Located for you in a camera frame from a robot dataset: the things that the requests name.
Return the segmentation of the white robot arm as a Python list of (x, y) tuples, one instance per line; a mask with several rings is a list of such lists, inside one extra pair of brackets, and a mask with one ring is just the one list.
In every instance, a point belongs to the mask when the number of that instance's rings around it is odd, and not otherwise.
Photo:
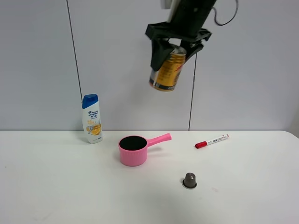
[(169, 9), (167, 21), (148, 24), (145, 35), (151, 40), (151, 68), (158, 71), (174, 47), (170, 39), (180, 39), (180, 47), (186, 50), (185, 60), (204, 47), (212, 33), (203, 28), (216, 0), (162, 0), (161, 8)]

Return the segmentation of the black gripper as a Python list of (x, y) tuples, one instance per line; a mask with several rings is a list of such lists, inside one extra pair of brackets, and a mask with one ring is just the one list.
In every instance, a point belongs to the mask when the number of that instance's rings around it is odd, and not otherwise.
[(185, 54), (185, 63), (204, 47), (201, 40), (208, 41), (212, 33), (203, 25), (214, 6), (214, 0), (182, 0), (178, 3), (169, 22), (149, 24), (146, 36), (151, 39), (152, 56), (151, 68), (160, 70), (174, 49), (179, 46), (167, 40), (176, 38), (181, 40)]

